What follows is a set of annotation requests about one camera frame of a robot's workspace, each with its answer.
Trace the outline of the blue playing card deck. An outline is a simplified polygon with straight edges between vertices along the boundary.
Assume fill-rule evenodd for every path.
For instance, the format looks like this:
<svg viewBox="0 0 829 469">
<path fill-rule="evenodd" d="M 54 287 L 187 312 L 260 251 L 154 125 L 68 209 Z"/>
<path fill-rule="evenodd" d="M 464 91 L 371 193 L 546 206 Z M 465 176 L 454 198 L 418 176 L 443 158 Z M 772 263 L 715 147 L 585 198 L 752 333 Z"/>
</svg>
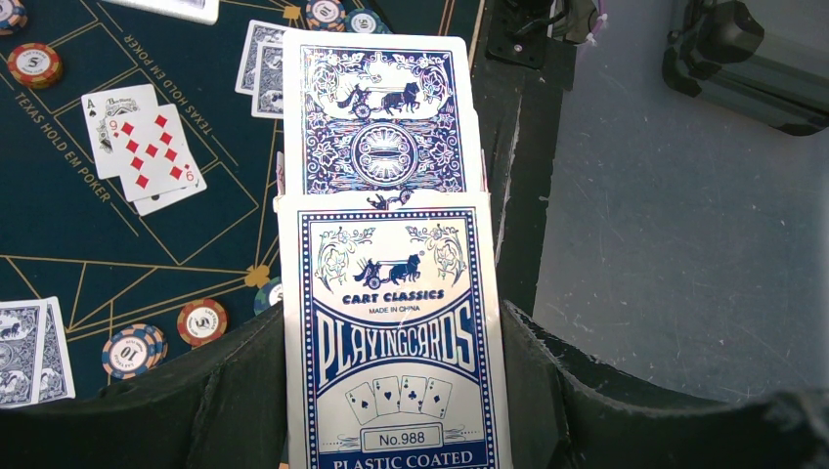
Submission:
<svg viewBox="0 0 829 469">
<path fill-rule="evenodd" d="M 293 468 L 509 468 L 481 139 L 458 37 L 284 36 Z"/>
</svg>

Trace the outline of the orange poker chip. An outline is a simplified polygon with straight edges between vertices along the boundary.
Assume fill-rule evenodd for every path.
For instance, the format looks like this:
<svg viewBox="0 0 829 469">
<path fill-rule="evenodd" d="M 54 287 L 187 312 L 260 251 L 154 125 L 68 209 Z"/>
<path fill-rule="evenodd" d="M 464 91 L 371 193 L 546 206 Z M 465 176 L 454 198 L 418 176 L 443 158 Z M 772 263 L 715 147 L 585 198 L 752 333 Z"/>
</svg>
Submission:
<svg viewBox="0 0 829 469">
<path fill-rule="evenodd" d="M 203 298 L 187 303 L 176 325 L 182 340 L 197 348 L 221 337 L 228 328 L 229 317 L 218 301 Z"/>
</svg>

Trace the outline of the ace of spades card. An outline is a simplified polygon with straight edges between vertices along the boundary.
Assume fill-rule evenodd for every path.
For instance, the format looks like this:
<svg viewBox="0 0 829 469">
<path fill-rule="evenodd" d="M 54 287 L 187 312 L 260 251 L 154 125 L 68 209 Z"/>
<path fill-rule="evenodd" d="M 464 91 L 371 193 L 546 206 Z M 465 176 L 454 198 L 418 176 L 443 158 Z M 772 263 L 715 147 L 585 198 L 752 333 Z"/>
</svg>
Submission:
<svg viewBox="0 0 829 469">
<path fill-rule="evenodd" d="M 155 90 L 151 84 L 111 89 L 82 95 L 80 103 L 97 175 L 100 179 L 115 177 L 119 174 L 119 165 L 112 149 L 112 119 L 156 106 Z"/>
</svg>

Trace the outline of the blue card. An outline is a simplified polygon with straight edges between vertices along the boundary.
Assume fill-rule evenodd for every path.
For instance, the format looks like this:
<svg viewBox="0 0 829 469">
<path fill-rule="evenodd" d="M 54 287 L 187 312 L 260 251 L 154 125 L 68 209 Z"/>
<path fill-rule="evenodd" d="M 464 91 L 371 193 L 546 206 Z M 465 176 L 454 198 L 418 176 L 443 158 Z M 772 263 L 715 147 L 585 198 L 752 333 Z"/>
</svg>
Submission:
<svg viewBox="0 0 829 469">
<path fill-rule="evenodd" d="M 257 48 L 257 62 L 251 115 L 261 118 L 284 117 L 283 47 L 276 43 L 261 43 Z"/>
<path fill-rule="evenodd" d="M 213 25 L 219 17 L 219 0 L 107 0 L 111 4 Z"/>
<path fill-rule="evenodd" d="M 39 401 L 47 302 L 1 303 L 1 407 Z"/>
</svg>

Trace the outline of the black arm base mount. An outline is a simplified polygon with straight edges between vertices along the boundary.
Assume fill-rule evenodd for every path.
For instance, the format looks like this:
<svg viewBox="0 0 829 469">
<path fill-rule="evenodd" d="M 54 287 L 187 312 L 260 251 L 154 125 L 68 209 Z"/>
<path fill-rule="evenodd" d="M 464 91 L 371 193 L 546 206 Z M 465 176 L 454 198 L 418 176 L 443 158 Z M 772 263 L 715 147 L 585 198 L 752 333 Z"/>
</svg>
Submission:
<svg viewBox="0 0 829 469">
<path fill-rule="evenodd" d="M 607 21 L 602 1 L 497 1 L 486 53 L 507 64 L 541 69 L 555 54 L 595 45 Z"/>
</svg>

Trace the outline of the white purple poker chip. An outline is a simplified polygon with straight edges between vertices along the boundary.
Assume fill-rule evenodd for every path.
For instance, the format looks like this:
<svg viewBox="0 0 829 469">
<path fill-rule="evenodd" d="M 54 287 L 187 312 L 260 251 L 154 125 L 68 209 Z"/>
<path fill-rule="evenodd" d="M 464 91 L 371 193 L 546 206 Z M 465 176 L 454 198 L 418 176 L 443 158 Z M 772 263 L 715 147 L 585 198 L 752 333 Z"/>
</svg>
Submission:
<svg viewBox="0 0 829 469">
<path fill-rule="evenodd" d="M 125 380 L 160 365 L 168 345 L 156 326 L 134 323 L 115 333 L 102 350 L 102 366 L 112 378 Z"/>
</svg>

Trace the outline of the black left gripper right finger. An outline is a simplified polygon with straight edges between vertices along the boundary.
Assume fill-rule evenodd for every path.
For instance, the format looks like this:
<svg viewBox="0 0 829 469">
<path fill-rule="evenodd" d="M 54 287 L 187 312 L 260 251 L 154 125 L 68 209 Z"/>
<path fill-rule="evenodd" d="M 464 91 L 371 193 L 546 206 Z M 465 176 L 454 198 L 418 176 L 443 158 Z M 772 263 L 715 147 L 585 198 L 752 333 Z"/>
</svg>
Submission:
<svg viewBox="0 0 829 469">
<path fill-rule="evenodd" d="M 824 468 L 828 394 L 744 404 L 656 386 L 501 303 L 511 454 L 518 468 Z"/>
</svg>

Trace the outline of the four of clubs card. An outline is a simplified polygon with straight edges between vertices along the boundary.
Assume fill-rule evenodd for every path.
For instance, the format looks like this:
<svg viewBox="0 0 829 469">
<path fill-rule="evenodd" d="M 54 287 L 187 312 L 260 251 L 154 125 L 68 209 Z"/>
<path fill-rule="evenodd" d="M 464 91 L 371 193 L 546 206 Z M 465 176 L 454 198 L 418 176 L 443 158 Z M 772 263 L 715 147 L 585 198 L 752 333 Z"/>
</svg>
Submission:
<svg viewBox="0 0 829 469">
<path fill-rule="evenodd" d="M 199 192 L 203 192 L 206 188 L 207 184 L 203 180 L 197 180 L 192 186 L 137 199 L 133 204 L 140 216 L 146 216 Z"/>
</svg>

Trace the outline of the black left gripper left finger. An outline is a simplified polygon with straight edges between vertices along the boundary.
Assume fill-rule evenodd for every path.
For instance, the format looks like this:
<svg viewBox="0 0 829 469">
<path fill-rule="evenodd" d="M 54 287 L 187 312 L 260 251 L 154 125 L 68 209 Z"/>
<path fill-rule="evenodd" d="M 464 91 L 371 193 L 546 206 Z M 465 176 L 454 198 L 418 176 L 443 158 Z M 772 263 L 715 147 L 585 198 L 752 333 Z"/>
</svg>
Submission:
<svg viewBox="0 0 829 469">
<path fill-rule="evenodd" d="M 88 400 L 1 412 L 4 468 L 277 468 L 287 426 L 284 310 Z"/>
</svg>

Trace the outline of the nine of diamonds card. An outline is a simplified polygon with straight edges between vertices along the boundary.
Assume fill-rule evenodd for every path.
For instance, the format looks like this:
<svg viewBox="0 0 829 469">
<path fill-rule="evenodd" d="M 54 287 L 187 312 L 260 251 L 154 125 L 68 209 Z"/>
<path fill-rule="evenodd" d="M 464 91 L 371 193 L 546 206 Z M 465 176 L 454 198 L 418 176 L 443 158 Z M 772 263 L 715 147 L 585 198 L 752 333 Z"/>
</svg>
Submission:
<svg viewBox="0 0 829 469">
<path fill-rule="evenodd" d="M 201 179 L 175 105 L 121 114 L 111 123 L 113 154 L 128 201 L 192 186 Z"/>
</svg>

